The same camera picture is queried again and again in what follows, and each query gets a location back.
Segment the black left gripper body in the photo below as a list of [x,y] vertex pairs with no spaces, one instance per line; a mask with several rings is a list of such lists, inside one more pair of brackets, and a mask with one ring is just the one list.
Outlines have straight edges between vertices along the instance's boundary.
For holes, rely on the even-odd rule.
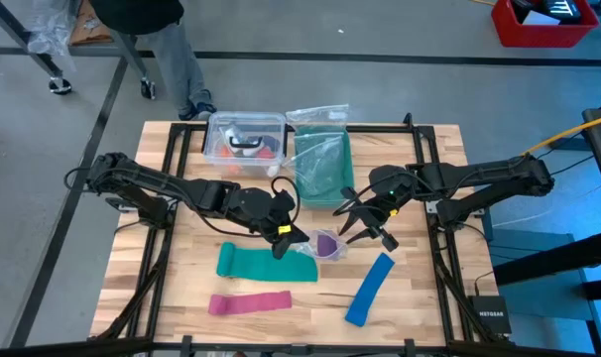
[[294,232],[290,212],[296,208],[292,196],[284,189],[270,194],[259,188],[243,188],[237,192],[237,219],[250,232],[265,239],[278,239]]

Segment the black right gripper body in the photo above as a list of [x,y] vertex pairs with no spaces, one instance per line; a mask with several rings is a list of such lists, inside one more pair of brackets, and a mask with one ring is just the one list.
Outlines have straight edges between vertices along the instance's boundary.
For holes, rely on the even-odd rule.
[[339,209],[365,207],[368,213],[360,215],[357,221],[362,221],[364,229],[371,226],[381,227],[382,235],[377,238],[392,252],[399,246],[399,242],[385,230],[384,225],[413,198],[415,187],[415,177],[405,167],[381,166],[369,173],[369,185],[360,192],[350,186],[340,191],[346,201]]

